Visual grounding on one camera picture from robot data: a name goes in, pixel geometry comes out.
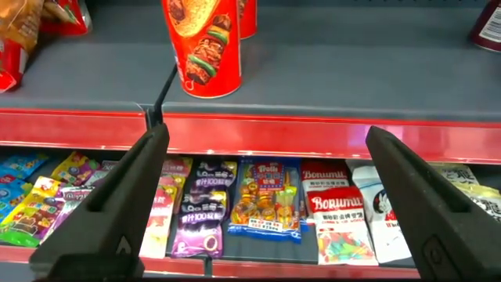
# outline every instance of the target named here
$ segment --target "candy bag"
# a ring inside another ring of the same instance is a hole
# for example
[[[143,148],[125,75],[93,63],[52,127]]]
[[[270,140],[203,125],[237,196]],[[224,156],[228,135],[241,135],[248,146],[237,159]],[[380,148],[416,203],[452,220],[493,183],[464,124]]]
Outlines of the candy bag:
[[[0,1],[0,93],[20,83],[37,45],[44,0]]]
[[[299,160],[243,157],[228,233],[301,243]]]
[[[0,223],[24,199],[33,186],[13,175],[0,173]]]
[[[41,32],[83,35],[92,29],[84,0],[45,0],[41,11]]]
[[[118,161],[103,161],[101,167],[92,174],[85,185],[98,186],[102,182],[102,179],[104,179],[104,177],[108,175],[111,169],[113,169],[117,164]]]
[[[453,184],[497,222],[501,222],[501,195],[498,190],[478,184]]]
[[[311,191],[324,191],[350,185],[346,165],[336,161],[303,160],[301,180],[305,198],[308,198],[307,194]],[[306,201],[306,214],[306,223],[315,223],[309,201]]]
[[[54,198],[62,185],[59,181],[38,177],[31,192],[3,220],[0,240],[37,247],[63,208],[64,202]]]
[[[89,195],[93,186],[68,186],[60,187],[56,194],[56,201],[63,202],[63,208],[61,209],[59,215],[57,216],[54,223],[46,230],[41,233],[43,238],[40,244],[43,244],[47,238],[63,223],[63,221],[74,211],[75,208]]]
[[[357,187],[311,191],[308,200],[315,218],[319,264],[377,265]]]
[[[54,169],[51,177],[73,186],[80,186],[85,184],[99,167],[97,161],[91,160],[78,152],[73,152]]]
[[[464,164],[430,164],[451,183],[478,184],[470,168]]]
[[[173,212],[175,215],[179,212],[181,205],[183,187],[186,178],[191,172],[193,159],[190,157],[172,157],[169,156],[162,166],[161,177],[172,178],[176,182],[177,191],[175,194]]]
[[[178,231],[172,246],[172,257],[207,254],[222,256],[221,222],[226,214],[226,192],[186,194],[179,213]]]
[[[160,177],[150,217],[142,239],[139,255],[152,259],[163,259],[171,227],[172,209],[177,194],[177,183],[164,183]]]
[[[354,168],[352,179],[363,195],[377,261],[385,263],[410,258],[412,255],[376,167],[367,164]]]
[[[18,179],[26,179],[49,159],[44,154],[11,156],[0,165],[0,172],[14,175]]]

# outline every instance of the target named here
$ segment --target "blue candy bag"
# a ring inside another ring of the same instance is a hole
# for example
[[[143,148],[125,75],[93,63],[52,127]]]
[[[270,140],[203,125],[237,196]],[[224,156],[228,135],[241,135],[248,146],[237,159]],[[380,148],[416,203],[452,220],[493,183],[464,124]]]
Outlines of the blue candy bag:
[[[300,160],[242,157],[228,233],[301,243]]]
[[[24,199],[33,186],[13,175],[0,173],[0,223]]]
[[[28,154],[11,156],[0,165],[0,172],[14,175],[18,179],[26,179],[49,159],[44,154]]]

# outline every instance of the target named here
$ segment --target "snack canister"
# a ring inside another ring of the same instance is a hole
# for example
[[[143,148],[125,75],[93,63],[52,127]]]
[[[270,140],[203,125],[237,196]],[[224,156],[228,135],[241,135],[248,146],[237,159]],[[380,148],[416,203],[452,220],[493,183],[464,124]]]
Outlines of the snack canister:
[[[218,98],[242,84],[236,0],[162,0],[182,89]]]
[[[258,32],[258,0],[238,0],[240,38],[249,38]]]
[[[470,33],[470,40],[480,47],[501,52],[501,0],[491,0]]]

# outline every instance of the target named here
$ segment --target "store shelf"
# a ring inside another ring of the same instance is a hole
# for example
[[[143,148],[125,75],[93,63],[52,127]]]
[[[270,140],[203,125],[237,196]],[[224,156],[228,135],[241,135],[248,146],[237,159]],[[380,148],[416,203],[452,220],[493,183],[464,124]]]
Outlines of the store shelf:
[[[145,132],[174,64],[160,3],[89,9],[90,34],[39,40],[22,85],[0,95],[0,144],[123,150]]]
[[[379,125],[428,161],[500,163],[501,56],[466,40],[485,3],[385,3],[260,2],[238,91],[197,99],[174,80],[169,150],[369,158]]]

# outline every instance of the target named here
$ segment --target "red shelf edge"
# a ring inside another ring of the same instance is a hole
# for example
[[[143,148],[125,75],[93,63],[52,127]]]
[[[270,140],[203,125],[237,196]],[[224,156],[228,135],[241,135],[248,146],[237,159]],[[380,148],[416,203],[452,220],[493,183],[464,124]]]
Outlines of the red shelf edge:
[[[379,266],[318,266],[273,262],[214,260],[213,277],[239,278],[420,278],[416,269]]]
[[[28,263],[34,248],[0,246],[0,262]],[[146,271],[204,275],[204,261],[193,258],[141,258]]]
[[[395,134],[427,161],[501,164],[501,123],[363,118],[164,114],[175,154],[370,159],[371,125]]]
[[[145,113],[0,108],[0,145],[128,150],[146,131]]]

